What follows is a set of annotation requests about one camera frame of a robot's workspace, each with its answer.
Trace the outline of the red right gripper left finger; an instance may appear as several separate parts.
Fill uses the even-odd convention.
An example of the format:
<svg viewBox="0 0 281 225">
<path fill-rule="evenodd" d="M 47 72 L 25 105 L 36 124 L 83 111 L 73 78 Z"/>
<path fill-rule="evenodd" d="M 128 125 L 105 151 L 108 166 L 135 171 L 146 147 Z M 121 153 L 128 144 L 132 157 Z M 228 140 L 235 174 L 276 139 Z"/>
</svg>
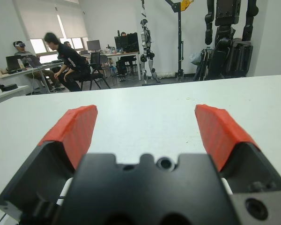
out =
<svg viewBox="0 0 281 225">
<path fill-rule="evenodd" d="M 10 216 L 53 216 L 69 200 L 60 194 L 87 154 L 98 116 L 96 105 L 67 110 L 34 147 L 0 193 Z"/>
</svg>

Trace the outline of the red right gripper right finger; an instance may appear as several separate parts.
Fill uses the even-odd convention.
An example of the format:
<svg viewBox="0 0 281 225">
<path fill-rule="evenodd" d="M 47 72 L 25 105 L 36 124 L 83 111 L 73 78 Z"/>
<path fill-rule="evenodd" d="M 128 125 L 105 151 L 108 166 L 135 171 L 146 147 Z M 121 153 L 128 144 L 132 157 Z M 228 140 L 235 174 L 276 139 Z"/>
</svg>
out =
<svg viewBox="0 0 281 225">
<path fill-rule="evenodd" d="M 203 146 L 233 193 L 281 191 L 281 176 L 225 109 L 196 105 Z"/>
</svg>

